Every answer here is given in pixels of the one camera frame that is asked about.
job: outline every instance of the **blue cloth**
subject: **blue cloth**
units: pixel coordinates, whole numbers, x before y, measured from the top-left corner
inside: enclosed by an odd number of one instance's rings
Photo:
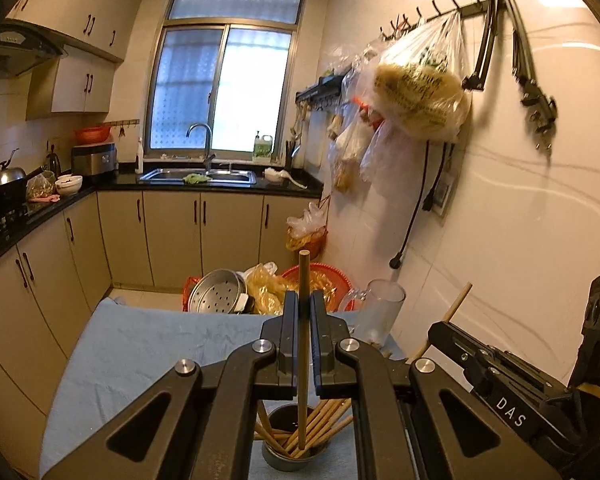
[[[343,313],[349,323],[355,313]],[[226,359],[239,346],[257,339],[268,316],[228,316],[145,310],[100,302],[69,359],[49,413],[42,442],[40,477],[99,430],[160,378],[177,359],[200,365]],[[402,355],[390,338],[385,348]],[[310,381],[309,404],[318,399]],[[288,401],[265,401],[267,411]],[[253,443],[250,479],[288,480],[272,469]],[[336,435],[329,449],[296,479],[357,478],[353,427]]]

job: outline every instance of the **stainless steel sink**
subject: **stainless steel sink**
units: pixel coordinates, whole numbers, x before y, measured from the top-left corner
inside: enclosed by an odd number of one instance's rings
[[[149,171],[140,177],[143,182],[156,184],[178,184],[188,174],[196,173],[211,178],[209,184],[235,184],[251,186],[256,183],[256,174],[253,171],[239,170],[209,170],[204,168],[158,168]]]

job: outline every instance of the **black countertop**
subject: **black countertop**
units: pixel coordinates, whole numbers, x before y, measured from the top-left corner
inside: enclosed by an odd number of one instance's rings
[[[168,164],[146,164],[144,172],[146,173],[152,169],[163,168],[166,166],[168,166]],[[182,163],[177,166],[180,168],[197,167],[193,164]],[[195,186],[187,186],[186,184],[140,182],[139,175],[128,173],[129,166],[121,164],[121,170],[116,172],[111,178],[97,184],[84,185],[75,195],[63,197],[55,203],[29,204],[29,213],[25,217],[11,223],[6,230],[0,233],[0,257],[46,220],[97,190],[192,190],[196,192],[252,193],[317,199],[322,196],[322,183],[304,170],[293,170],[291,174],[298,182],[305,184],[307,189],[301,189],[288,180],[285,180],[282,184],[272,184],[262,176],[264,168],[254,168],[253,166],[247,165],[238,167],[238,165],[236,165],[235,169],[249,169],[255,171],[256,183],[251,186],[244,186],[243,184],[197,184]]]

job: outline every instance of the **green cloth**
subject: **green cloth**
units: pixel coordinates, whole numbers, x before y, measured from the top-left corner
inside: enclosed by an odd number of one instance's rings
[[[200,175],[199,173],[189,173],[182,179],[182,181],[185,184],[204,184],[205,182],[209,182],[210,180],[210,176]]]

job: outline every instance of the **glass mug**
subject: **glass mug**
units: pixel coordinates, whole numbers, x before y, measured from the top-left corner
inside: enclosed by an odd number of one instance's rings
[[[351,300],[362,300],[362,309],[358,310],[353,337],[367,343],[384,345],[391,327],[398,317],[407,293],[395,282],[372,280],[366,290],[350,290],[342,298],[338,311],[341,312]]]

